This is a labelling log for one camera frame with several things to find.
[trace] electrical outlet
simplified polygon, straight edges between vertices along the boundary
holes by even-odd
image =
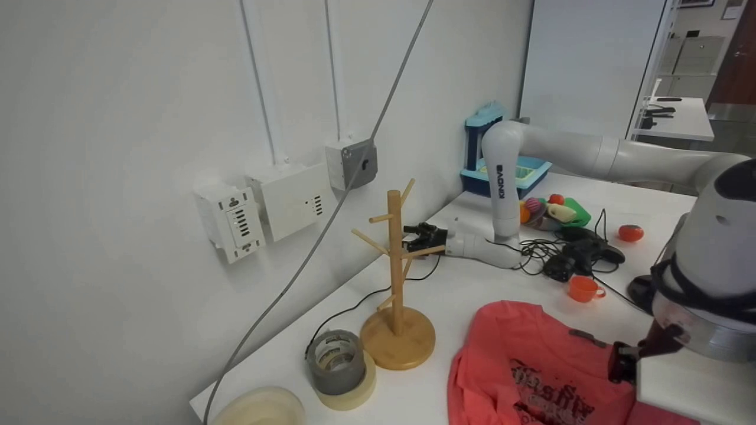
[[[355,172],[352,188],[366,186],[378,174],[378,153],[372,140],[326,145],[328,180],[336,192],[346,192]]]
[[[197,193],[206,232],[228,265],[264,247],[258,201],[249,186],[216,186]]]
[[[269,241],[281,241],[326,215],[328,184],[325,165],[281,165],[249,178],[263,204]]]

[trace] wooden base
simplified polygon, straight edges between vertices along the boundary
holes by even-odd
[[[434,349],[434,330],[418,309],[401,309],[401,332],[393,329],[393,309],[378,309],[361,326],[361,345],[381,369],[407,371],[420,366]]]

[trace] wooden mug tree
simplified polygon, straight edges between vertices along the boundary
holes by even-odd
[[[404,252],[401,247],[401,207],[414,186],[414,180],[407,184],[404,193],[393,188],[388,192],[388,215],[372,217],[369,221],[388,224],[388,247],[352,230],[358,239],[369,243],[381,256],[390,258],[390,278],[393,296],[384,307],[369,316],[361,326],[361,345],[374,357],[374,362],[390,371],[407,371],[420,366],[434,349],[434,329],[425,313],[404,305],[404,281],[411,263],[423,256],[443,252],[445,245],[427,251]]]

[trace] red plastic bag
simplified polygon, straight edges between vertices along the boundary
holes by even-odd
[[[573,335],[537,305],[488,305],[451,364],[449,422],[693,425],[636,404],[631,385],[608,381],[608,364],[608,348]]]

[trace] orange object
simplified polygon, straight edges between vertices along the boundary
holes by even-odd
[[[524,204],[521,204],[521,224],[530,224],[531,217],[535,217],[535,213],[530,213],[530,207]]]
[[[562,193],[550,193],[550,195],[549,195],[549,204],[564,206],[564,195],[562,195]]]
[[[642,239],[642,226],[639,226],[639,224],[623,224],[623,226],[619,226],[616,235],[619,235],[621,241],[636,243],[636,241]]]
[[[608,292],[592,276],[573,274],[567,281],[567,296],[576,303],[592,303]]]

